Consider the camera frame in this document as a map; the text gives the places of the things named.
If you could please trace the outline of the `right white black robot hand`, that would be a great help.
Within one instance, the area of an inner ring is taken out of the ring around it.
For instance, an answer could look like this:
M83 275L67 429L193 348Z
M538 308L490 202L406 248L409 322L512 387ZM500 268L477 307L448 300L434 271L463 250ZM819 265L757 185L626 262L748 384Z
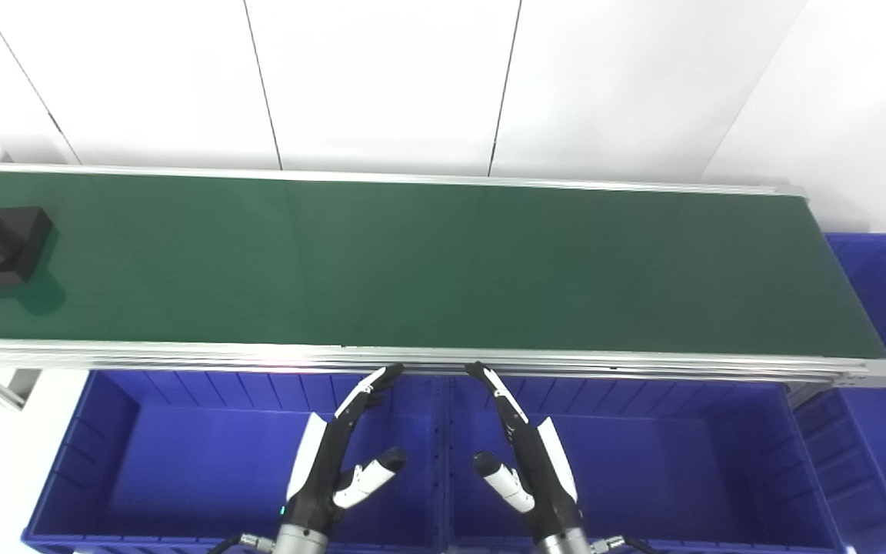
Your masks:
M575 478L555 422L545 418L541 424L531 424L505 382L483 362L469 362L464 369L492 397L518 464L513 469L493 452L479 450L471 457L475 473L519 513L538 550L569 550L586 532Z

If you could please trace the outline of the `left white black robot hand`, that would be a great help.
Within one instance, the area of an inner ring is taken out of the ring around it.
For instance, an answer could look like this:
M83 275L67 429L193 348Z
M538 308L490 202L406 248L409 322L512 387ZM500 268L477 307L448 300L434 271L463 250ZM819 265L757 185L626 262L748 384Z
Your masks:
M356 383L330 419L309 415L286 487L281 532L309 539L329 536L342 512L365 501L405 467L408 454L390 448L365 464L342 469L360 417L382 401L381 393L404 370L402 364L376 369Z

